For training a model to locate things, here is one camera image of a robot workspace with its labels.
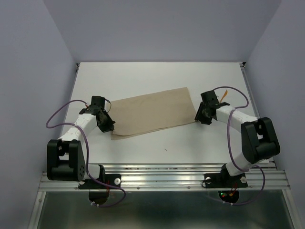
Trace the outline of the beige cloth napkin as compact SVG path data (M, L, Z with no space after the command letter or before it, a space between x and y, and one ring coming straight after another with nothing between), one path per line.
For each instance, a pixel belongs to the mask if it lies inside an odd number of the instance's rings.
M112 101L111 140L121 140L194 122L196 110L186 87Z

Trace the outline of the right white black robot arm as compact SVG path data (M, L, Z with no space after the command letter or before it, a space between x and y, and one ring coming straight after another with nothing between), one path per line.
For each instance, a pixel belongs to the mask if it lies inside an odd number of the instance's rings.
M224 164L219 173L204 175L206 188L230 187L241 183L246 186L245 173L257 167L257 163L270 159L280 153L280 145L272 123L268 117L258 118L240 112L246 104L233 107L227 102L220 102L214 90L201 94L195 120L201 124L210 125L213 120L226 124L227 145L230 162ZM235 129L241 134L242 151L233 156L230 130Z

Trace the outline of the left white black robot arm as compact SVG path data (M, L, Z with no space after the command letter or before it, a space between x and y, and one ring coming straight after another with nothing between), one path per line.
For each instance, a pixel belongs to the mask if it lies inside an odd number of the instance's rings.
M48 129L68 125L70 129L59 139L52 139L47 144L47 177L49 180L82 181L87 173L89 164L85 162L82 145L89 149L87 136L96 128L107 133L114 130L115 122L105 110L105 104L110 103L104 97L93 96L91 103L81 109L75 123L63 123L50 126L51 118L47 121Z

